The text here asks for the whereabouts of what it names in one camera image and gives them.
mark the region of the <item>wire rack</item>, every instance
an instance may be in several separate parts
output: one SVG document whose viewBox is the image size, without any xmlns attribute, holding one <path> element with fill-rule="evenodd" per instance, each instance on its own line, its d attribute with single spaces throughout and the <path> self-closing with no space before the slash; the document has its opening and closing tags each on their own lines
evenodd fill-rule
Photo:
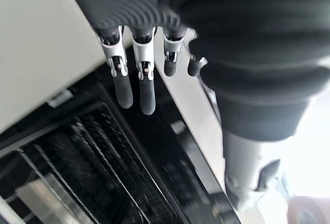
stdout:
<svg viewBox="0 0 330 224">
<path fill-rule="evenodd" d="M 95 223 L 179 223 L 106 105 L 21 149 L 44 180 L 53 174 Z"/>
</svg>

